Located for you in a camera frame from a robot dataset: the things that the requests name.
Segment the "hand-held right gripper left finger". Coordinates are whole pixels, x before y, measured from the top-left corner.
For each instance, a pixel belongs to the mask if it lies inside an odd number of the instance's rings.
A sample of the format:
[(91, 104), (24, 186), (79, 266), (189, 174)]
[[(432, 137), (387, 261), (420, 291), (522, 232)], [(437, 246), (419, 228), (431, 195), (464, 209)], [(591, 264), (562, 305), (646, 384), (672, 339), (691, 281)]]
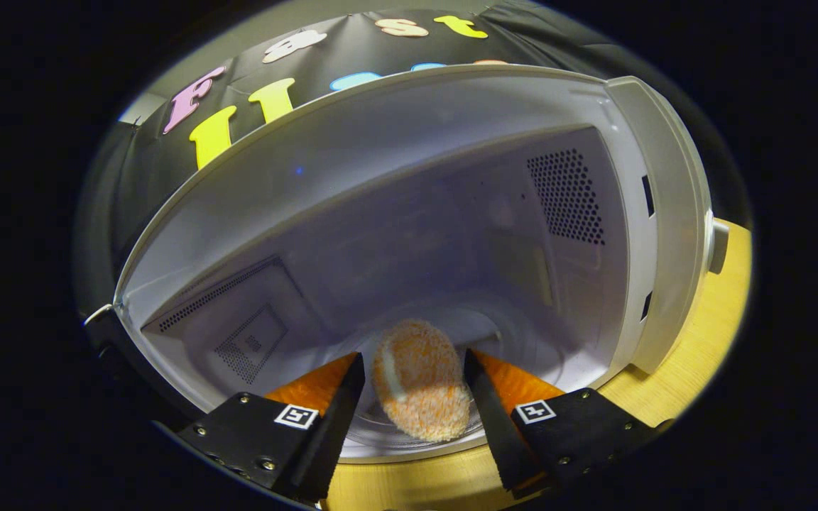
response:
[(178, 438), (263, 491), (320, 502), (365, 384), (364, 359), (354, 351), (263, 397), (238, 392), (182, 428)]

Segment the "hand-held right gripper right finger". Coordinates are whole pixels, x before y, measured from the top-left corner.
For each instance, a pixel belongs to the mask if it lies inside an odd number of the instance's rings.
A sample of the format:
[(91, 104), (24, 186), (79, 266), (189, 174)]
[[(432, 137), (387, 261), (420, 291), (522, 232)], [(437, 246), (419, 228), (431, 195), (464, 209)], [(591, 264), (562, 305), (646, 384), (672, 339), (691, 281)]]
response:
[(472, 348), (464, 377), (502, 485), (516, 499), (610, 468), (669, 427), (649, 426), (593, 388), (565, 392)]

